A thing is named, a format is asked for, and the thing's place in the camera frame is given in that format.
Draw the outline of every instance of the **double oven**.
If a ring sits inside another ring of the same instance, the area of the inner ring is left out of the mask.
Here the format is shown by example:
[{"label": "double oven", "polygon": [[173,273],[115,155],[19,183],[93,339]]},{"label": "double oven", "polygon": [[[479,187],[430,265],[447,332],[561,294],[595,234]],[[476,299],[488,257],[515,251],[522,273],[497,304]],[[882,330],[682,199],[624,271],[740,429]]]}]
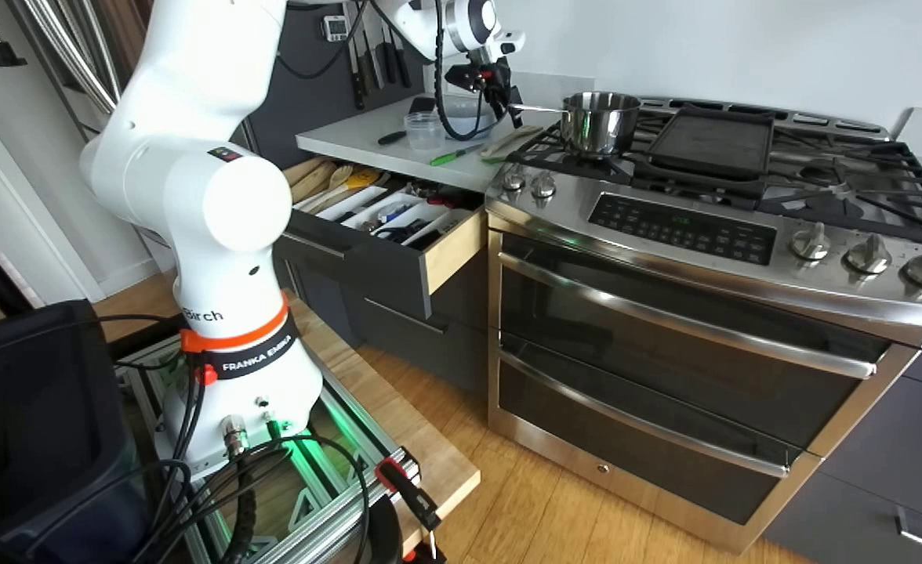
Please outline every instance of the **double oven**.
[{"label": "double oven", "polygon": [[922,348],[505,212],[488,323],[493,429],[734,552]]}]

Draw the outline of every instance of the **white wall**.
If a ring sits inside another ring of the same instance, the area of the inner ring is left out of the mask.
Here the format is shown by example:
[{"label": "white wall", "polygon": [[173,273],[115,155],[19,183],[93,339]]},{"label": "white wall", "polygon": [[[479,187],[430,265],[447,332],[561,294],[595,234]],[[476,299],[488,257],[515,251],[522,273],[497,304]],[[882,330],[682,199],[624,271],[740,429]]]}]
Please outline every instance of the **white wall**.
[{"label": "white wall", "polygon": [[516,71],[882,124],[922,108],[922,0],[497,0],[497,17],[527,33]]},{"label": "white wall", "polygon": [[115,294],[154,273],[154,259],[137,234],[98,208],[78,173],[82,134],[48,82],[45,67],[23,38],[23,29],[0,3],[0,34],[13,42],[28,67],[0,69],[0,140],[19,173],[34,185],[54,225],[93,276],[101,294]]}]

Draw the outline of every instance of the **pot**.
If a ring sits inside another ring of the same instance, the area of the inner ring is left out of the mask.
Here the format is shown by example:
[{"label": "pot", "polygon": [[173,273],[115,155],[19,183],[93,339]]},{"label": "pot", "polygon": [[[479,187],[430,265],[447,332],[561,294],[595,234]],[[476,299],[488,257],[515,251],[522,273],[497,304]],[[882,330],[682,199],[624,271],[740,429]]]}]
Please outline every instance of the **pot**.
[{"label": "pot", "polygon": [[561,100],[561,138],[582,157],[614,157],[627,147],[639,100],[614,90],[581,90]]}]

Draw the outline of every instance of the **gas stove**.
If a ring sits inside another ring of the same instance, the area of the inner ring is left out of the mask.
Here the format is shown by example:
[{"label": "gas stove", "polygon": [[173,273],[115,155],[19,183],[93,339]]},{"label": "gas stove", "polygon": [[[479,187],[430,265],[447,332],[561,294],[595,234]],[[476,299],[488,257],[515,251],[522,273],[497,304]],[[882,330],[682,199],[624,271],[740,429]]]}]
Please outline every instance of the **gas stove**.
[{"label": "gas stove", "polygon": [[511,155],[488,212],[680,281],[922,327],[922,160],[869,121],[644,98],[614,157],[559,128]]}]

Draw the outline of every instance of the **countertop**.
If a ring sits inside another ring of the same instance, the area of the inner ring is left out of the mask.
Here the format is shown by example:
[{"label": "countertop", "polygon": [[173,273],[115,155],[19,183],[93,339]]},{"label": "countertop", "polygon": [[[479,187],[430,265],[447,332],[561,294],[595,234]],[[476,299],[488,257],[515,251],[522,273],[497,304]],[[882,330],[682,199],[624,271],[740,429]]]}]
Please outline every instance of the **countertop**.
[{"label": "countertop", "polygon": [[[150,314],[173,316],[175,300],[166,279],[146,279],[132,292],[101,300],[98,314]],[[333,373],[333,380],[393,435],[403,445],[424,473],[424,489],[439,504],[445,519],[476,485],[479,470],[416,410],[410,409],[356,351],[351,351],[308,304],[291,299],[293,323],[305,348]],[[142,323],[115,323],[106,339],[123,339]],[[413,547],[420,541],[420,522],[399,509],[402,546]]]},{"label": "countertop", "polygon": [[[505,134],[511,134],[515,124],[505,120],[483,140],[443,140],[439,151],[413,151],[408,144],[408,138],[387,144],[387,147],[376,144],[376,138],[382,138],[382,134],[403,131],[408,108],[410,108],[410,100],[399,100],[399,104],[388,104],[388,108],[378,108],[378,111],[371,111],[371,113],[359,113],[359,117],[351,117],[351,120],[342,120],[342,121],[333,121],[322,128],[301,131],[297,147],[308,155],[348,160],[348,162],[410,176],[410,178],[483,190],[488,185],[488,178],[496,176],[497,162],[483,162],[479,151],[471,151],[460,160],[445,162],[445,165],[430,165],[430,160],[435,155],[460,151],[471,144],[496,144]],[[555,120],[555,117],[527,117],[522,113],[527,124],[545,124],[550,120]]]}]

